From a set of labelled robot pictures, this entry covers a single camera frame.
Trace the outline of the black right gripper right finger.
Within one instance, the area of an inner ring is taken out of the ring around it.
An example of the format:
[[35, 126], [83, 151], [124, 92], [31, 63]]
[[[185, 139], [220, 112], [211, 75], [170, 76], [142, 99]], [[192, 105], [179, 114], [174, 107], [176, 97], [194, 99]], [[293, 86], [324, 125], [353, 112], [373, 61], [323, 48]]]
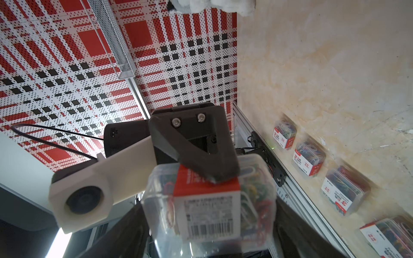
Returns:
[[343, 258], [345, 256], [280, 199], [276, 199], [273, 228], [273, 236], [279, 238], [285, 258]]

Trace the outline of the clear paper clip box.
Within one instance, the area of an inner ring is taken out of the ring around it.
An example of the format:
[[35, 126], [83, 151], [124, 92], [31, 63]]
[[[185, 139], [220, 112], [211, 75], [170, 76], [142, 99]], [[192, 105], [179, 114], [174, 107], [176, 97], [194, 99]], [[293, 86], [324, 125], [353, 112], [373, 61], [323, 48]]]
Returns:
[[300, 142], [293, 155], [293, 165], [308, 177], [318, 174], [326, 158], [325, 151], [314, 141]]
[[321, 186], [321, 193], [342, 216], [356, 212], [370, 193], [366, 179], [345, 166], [330, 169]]
[[288, 119], [283, 118], [274, 127], [273, 138], [282, 149], [289, 150], [294, 143], [296, 134], [295, 125]]
[[183, 165], [149, 176], [141, 205], [160, 258], [206, 258], [267, 250], [276, 184], [257, 154], [238, 157], [240, 175], [214, 184]]
[[413, 220], [395, 216], [378, 220], [359, 229], [368, 244], [381, 258], [413, 256]]

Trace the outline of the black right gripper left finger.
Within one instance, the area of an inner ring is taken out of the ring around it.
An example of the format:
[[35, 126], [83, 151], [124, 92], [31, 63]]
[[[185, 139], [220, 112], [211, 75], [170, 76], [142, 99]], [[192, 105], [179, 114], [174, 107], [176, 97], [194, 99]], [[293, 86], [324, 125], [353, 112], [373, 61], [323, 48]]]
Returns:
[[80, 258], [142, 258], [149, 226], [141, 204], [136, 204], [108, 233]]

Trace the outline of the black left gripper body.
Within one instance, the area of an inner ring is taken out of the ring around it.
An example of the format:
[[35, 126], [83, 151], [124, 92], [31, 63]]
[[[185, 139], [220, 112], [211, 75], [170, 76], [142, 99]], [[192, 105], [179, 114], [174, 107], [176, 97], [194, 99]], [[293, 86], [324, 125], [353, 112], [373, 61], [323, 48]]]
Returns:
[[225, 109], [210, 102], [156, 109], [149, 120], [107, 124], [107, 157], [150, 137], [158, 164], [174, 161], [212, 183], [240, 174]]

